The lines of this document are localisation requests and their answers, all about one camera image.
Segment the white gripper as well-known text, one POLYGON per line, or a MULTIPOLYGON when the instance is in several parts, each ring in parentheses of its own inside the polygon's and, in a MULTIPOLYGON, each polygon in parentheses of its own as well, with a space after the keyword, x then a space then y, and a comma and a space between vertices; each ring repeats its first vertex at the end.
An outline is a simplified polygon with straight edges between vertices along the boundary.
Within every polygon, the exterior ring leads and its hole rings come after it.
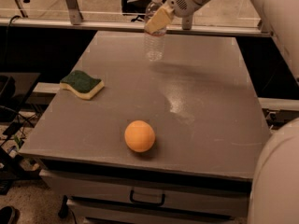
POLYGON ((195 0, 167 0, 167 4, 146 14, 147 33, 154 34, 165 28, 172 22, 174 15, 180 18, 188 17, 202 6, 195 0))

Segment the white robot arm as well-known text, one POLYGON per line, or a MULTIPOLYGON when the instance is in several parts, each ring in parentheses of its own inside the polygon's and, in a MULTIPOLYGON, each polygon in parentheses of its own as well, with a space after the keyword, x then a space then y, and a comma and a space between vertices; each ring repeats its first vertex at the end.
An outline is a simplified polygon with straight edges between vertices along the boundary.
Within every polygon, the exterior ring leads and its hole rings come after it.
MULTIPOLYGON (((145 29, 153 33, 189 17, 211 0, 165 0, 145 29)), ((299 77, 299 0, 250 0, 281 58, 265 64, 263 96, 297 99, 299 77)), ((249 197, 248 224, 299 224, 299 119, 275 131, 259 156, 249 197)))

